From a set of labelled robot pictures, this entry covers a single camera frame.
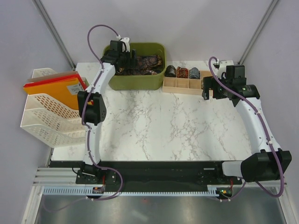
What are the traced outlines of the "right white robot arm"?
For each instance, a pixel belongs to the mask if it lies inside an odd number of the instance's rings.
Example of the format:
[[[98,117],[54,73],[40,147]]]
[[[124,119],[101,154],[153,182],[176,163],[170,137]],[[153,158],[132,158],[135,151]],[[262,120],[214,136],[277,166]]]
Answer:
[[[226,183],[231,176],[240,177],[247,182],[274,181],[280,179],[280,171],[285,172],[292,156],[283,151],[275,140],[265,119],[260,94],[253,84],[246,83],[245,67],[234,65],[232,61],[222,61],[213,65],[217,77],[202,78],[202,97],[209,99],[228,98],[240,114],[245,125],[252,155],[243,161],[226,161],[214,171],[218,183]]]

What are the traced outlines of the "dark paisley tie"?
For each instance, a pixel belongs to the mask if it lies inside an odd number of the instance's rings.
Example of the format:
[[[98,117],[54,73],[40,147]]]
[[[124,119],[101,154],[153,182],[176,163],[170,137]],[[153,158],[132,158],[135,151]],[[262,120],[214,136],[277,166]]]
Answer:
[[[116,71],[118,76],[150,75],[151,71],[142,63],[136,63],[133,67],[119,68]]]

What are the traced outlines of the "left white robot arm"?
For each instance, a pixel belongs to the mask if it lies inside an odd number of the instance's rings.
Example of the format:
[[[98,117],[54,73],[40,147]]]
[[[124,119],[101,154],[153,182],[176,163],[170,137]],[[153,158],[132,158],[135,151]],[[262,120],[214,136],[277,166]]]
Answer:
[[[78,111],[82,125],[85,127],[84,161],[77,172],[77,184],[97,184],[102,180],[103,170],[99,168],[100,131],[107,115],[107,108],[102,94],[116,72],[127,69],[136,63],[136,51],[130,51],[130,39],[121,38],[111,41],[109,49],[100,59],[100,68],[91,84],[77,94]]]

